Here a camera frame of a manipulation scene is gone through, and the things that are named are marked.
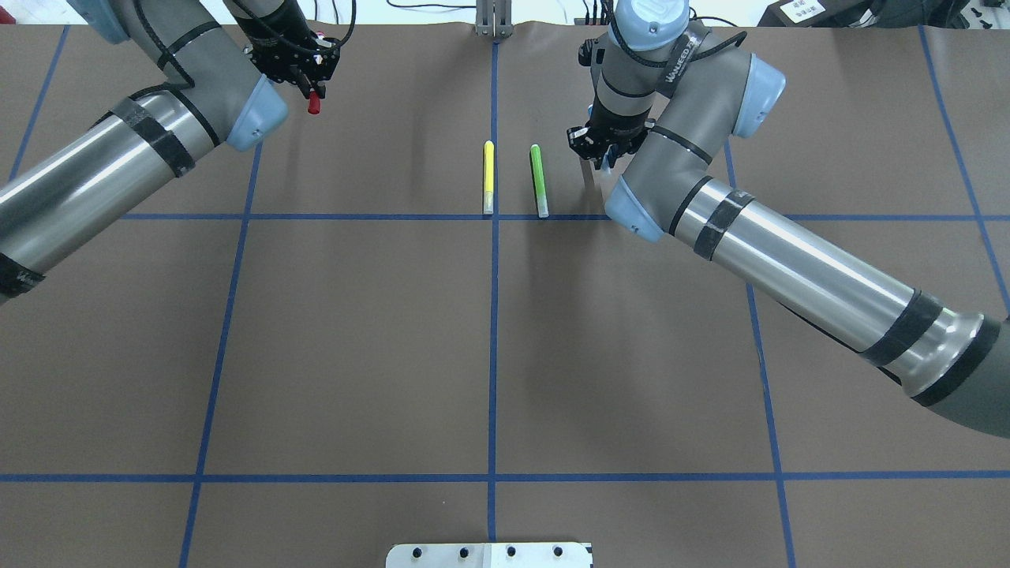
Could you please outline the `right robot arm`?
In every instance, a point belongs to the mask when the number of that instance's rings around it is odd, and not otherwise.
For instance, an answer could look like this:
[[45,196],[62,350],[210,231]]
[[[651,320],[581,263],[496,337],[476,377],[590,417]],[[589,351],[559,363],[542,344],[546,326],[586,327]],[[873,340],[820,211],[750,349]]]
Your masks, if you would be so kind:
[[708,173],[748,137],[785,76],[693,21],[686,1],[607,2],[608,30],[584,42],[594,100],[567,143],[597,170],[630,155],[606,215],[650,242],[674,236],[833,338],[939,417],[1009,434],[1008,323],[958,313]]

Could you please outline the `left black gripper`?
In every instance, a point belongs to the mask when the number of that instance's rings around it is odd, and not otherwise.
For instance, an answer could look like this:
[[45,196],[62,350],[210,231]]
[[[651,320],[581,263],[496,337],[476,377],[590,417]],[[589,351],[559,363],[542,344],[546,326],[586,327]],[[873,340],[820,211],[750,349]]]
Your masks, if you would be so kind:
[[298,43],[285,43],[280,37],[252,37],[248,55],[259,71],[275,83],[296,86],[304,97],[324,97],[341,49],[342,42],[335,37],[310,33]]

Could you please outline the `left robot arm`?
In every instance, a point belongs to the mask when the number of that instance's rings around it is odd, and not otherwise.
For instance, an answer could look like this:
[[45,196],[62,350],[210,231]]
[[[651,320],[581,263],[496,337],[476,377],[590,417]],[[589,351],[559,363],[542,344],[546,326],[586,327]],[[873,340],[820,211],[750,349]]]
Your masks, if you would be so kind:
[[318,113],[354,35],[315,32],[296,1],[227,1],[240,48],[199,1],[73,1],[109,43],[133,42],[165,75],[106,111],[83,136],[2,187],[2,299],[46,273],[220,145],[248,151],[289,109],[293,85]]

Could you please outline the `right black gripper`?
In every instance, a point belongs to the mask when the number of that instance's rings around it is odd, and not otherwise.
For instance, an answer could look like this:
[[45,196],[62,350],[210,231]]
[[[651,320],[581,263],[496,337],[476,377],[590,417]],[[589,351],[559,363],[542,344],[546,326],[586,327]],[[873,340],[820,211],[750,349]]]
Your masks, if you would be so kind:
[[645,120],[643,126],[634,129],[629,137],[607,133],[600,127],[591,127],[590,125],[570,127],[566,132],[567,146],[579,159],[591,162],[594,168],[597,168],[599,159],[606,154],[609,148],[615,148],[617,159],[624,157],[624,155],[635,155],[655,125],[654,120]]

